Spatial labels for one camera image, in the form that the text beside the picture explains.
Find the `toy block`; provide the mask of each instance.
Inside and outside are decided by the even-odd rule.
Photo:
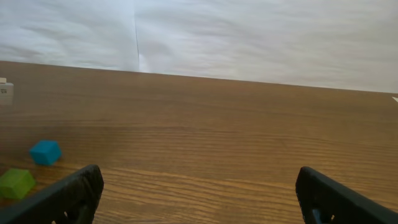
[[[36,164],[51,166],[61,157],[62,152],[56,141],[39,141],[32,149],[30,155]]]
[[[0,177],[0,195],[22,199],[35,186],[36,181],[28,170],[9,169]]]

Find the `white paper sheet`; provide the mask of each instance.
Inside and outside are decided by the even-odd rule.
[[[396,0],[136,1],[143,72],[398,93]]]
[[[131,0],[2,0],[0,60],[138,71]]]

